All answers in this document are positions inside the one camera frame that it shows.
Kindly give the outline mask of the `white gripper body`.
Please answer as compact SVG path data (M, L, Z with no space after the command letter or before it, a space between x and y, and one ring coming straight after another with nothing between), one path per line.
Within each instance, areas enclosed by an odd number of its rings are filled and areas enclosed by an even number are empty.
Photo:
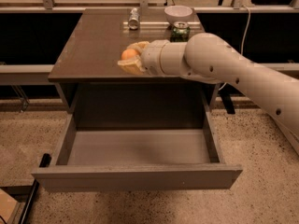
M164 71L161 68L161 54L163 48L169 43L168 40L155 40L149 43L141 54L142 67L148 75L161 77Z

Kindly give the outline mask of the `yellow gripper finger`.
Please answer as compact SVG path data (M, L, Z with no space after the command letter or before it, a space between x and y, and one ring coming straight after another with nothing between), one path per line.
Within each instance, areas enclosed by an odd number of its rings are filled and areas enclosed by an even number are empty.
M149 45L149 41L139 41L133 44L130 44L128 46L128 49L134 49L136 50L139 54L141 54L144 49Z
M126 73L132 75L143 75L146 72L139 55L118 61L118 66Z

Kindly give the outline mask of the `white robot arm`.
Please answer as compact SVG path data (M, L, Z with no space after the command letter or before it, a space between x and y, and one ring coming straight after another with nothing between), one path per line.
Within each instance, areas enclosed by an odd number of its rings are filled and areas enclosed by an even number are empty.
M118 66L133 75L228 83L271 116L299 153L299 80L252 62L216 35L137 42L122 53Z

